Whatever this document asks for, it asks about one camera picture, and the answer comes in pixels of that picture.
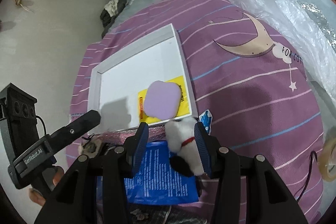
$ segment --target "blue tag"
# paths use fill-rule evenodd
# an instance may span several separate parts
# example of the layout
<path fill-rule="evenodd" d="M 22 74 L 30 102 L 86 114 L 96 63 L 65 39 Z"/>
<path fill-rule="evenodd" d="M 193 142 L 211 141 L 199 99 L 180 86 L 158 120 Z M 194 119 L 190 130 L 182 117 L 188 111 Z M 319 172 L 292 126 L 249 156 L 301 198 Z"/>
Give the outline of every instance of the blue tag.
<path fill-rule="evenodd" d="M 207 131 L 208 135 L 211 134 L 211 122 L 212 122 L 212 114 L 209 109 L 204 111 L 200 116 L 199 116 L 199 122 L 202 122 L 205 130 Z"/>
<path fill-rule="evenodd" d="M 175 172 L 169 164 L 170 156 L 166 141 L 147 144 L 139 172 L 133 179 L 125 179 L 130 203 L 176 205 L 198 201 L 196 178 Z M 102 197 L 101 185 L 98 177 L 97 201 Z"/>

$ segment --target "clear tape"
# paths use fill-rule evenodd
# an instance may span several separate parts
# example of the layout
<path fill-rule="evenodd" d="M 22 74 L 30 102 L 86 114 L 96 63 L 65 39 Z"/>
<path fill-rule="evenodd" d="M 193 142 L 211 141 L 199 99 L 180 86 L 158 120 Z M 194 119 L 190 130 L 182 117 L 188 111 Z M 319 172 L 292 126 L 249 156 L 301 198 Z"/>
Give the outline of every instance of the clear tape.
<path fill-rule="evenodd" d="M 336 179 L 335 147 L 336 147 L 336 138 L 326 141 L 323 146 L 323 150 L 318 158 L 318 165 L 322 178 L 328 182 L 331 182 Z"/>

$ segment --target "hand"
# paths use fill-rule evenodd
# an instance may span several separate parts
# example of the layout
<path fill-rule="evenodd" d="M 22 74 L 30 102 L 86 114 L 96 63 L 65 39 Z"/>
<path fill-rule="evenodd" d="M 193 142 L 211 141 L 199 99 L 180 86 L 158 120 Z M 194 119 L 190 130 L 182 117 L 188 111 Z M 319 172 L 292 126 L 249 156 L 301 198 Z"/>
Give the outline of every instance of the hand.
<path fill-rule="evenodd" d="M 64 175 L 63 168 L 57 166 L 57 172 L 54 175 L 54 178 L 52 179 L 52 183 L 56 186 L 63 177 L 63 175 Z M 36 192 L 34 189 L 29 189 L 28 195 L 29 199 L 34 203 L 37 203 L 40 206 L 43 206 L 45 204 L 45 198 L 41 196 L 38 192 Z"/>

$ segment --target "striped blanket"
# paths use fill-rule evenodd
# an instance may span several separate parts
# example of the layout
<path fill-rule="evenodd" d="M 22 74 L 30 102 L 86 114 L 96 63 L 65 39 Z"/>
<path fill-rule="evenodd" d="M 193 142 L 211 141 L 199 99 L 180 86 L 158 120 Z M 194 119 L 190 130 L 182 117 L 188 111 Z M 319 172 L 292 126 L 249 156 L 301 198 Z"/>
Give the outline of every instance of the striped blanket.
<path fill-rule="evenodd" d="M 72 119 L 87 110 L 91 70 L 138 38 L 172 23 L 178 31 L 192 78 L 198 112 L 213 115 L 212 135 L 236 153 L 263 154 L 295 197 L 305 183 L 309 154 L 322 149 L 319 107 L 303 61 L 276 30 L 228 0 L 163 0 L 151 5 L 91 44 L 80 66 L 70 106 Z M 67 147 L 69 165 L 78 142 Z M 199 202 L 184 204 L 208 219 L 217 181 L 203 179 Z M 246 180 L 241 178 L 245 223 Z M 316 163 L 299 204 L 312 223 L 323 183 Z"/>

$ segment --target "yellow package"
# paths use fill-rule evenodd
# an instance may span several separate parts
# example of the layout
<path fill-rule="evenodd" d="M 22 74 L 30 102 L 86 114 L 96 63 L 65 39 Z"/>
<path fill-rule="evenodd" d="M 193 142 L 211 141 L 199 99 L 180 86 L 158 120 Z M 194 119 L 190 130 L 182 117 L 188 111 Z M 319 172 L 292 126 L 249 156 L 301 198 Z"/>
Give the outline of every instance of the yellow package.
<path fill-rule="evenodd" d="M 182 91 L 181 102 L 180 102 L 180 106 L 178 108 L 178 112 L 177 112 L 176 117 L 189 114 L 190 112 L 189 112 L 188 96 L 187 96 L 187 90 L 185 88 L 183 76 L 181 75 L 179 77 L 176 77 L 176 78 L 171 79 L 171 80 L 166 81 L 166 82 L 173 82 L 173 83 L 178 84 L 181 91 Z M 161 120 L 159 120 L 158 118 L 149 117 L 143 111 L 143 102 L 145 101 L 146 93 L 147 93 L 147 89 L 142 90 L 138 93 L 139 120 L 140 120 L 140 122 L 146 122 L 148 124 L 154 123 L 154 122 L 159 122 Z"/>

